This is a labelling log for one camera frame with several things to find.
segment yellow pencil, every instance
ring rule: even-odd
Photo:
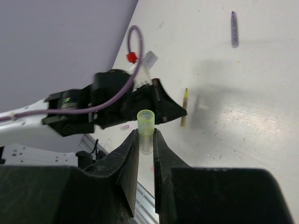
[[[188,89],[185,89],[185,95],[184,95],[184,100],[183,100],[183,108],[187,110],[187,103],[188,103]],[[181,119],[181,127],[185,127],[186,123],[186,116],[182,117]]]

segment test tube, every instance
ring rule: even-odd
[[[139,150],[148,155],[153,152],[153,135],[155,130],[155,114],[150,110],[142,110],[137,114],[139,132]]]

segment pen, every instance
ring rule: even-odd
[[[184,100],[183,100],[183,108],[187,110],[187,103],[188,103],[188,89],[185,89]],[[181,127],[185,127],[186,123],[186,116],[183,116],[181,119]]]
[[[232,47],[237,48],[239,46],[239,37],[238,37],[238,23],[237,15],[233,11],[230,19],[230,25],[232,30]]]

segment black wire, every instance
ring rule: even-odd
[[[92,152],[90,153],[90,154],[93,154],[94,153],[94,151],[96,151],[96,154],[97,154],[97,152],[98,152],[98,142],[99,142],[99,140],[97,139],[96,141],[95,141],[95,144],[94,144],[94,147],[93,147],[93,150],[92,150]]]

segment white table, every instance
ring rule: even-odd
[[[144,35],[150,70],[182,104],[186,128],[159,125],[169,147],[191,166],[264,168],[277,179],[299,222],[299,1],[139,0],[130,25]],[[236,11],[240,46],[231,47]],[[137,51],[133,38],[132,49]],[[129,69],[124,39],[114,67]],[[130,130],[93,135],[108,151]],[[154,194],[152,154],[140,156],[138,181]]]

